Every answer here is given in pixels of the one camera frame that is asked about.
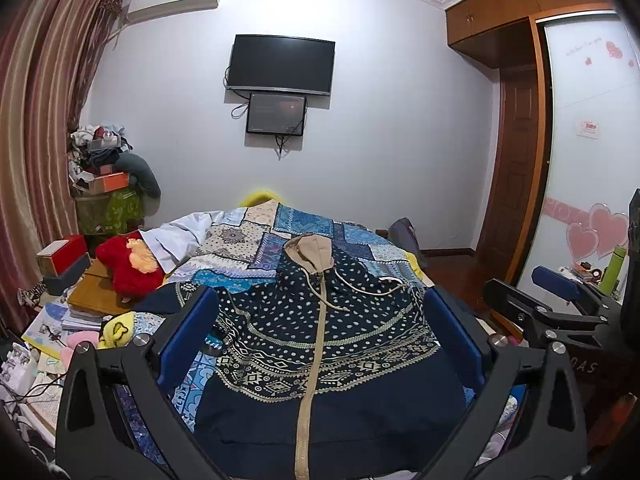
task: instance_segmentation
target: curtain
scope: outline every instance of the curtain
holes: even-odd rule
[[[0,42],[0,317],[16,332],[29,321],[16,290],[41,277],[35,254],[78,232],[67,127],[115,20],[113,12],[105,19],[103,2],[26,0]]]

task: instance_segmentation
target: metal screw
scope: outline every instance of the metal screw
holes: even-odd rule
[[[508,339],[502,334],[491,334],[489,339],[495,346],[507,346],[509,344]]]
[[[561,342],[559,341],[553,341],[551,343],[551,349],[556,353],[556,354],[564,354],[566,352],[566,346],[564,346]]]
[[[84,354],[89,351],[89,348],[93,346],[89,341],[81,341],[76,345],[76,352],[79,354]]]
[[[151,336],[146,333],[136,334],[135,336],[133,336],[133,344],[135,346],[144,346],[148,344],[150,340]]]

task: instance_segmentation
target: green thermos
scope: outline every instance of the green thermos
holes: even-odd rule
[[[624,247],[616,245],[616,248],[611,255],[609,267],[604,271],[604,276],[598,288],[603,294],[610,296],[613,292],[613,287],[616,285],[616,280],[622,268],[622,262],[625,261],[626,250]]]

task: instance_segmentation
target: wooden floor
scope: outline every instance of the wooden floor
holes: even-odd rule
[[[494,274],[474,256],[432,256],[427,258],[427,276],[451,294],[465,301],[478,314],[489,307],[482,300],[482,286]]]

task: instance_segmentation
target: red plush toy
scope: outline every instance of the red plush toy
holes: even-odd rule
[[[162,285],[164,272],[138,231],[109,238],[95,255],[113,269],[113,289],[126,298],[141,298]]]

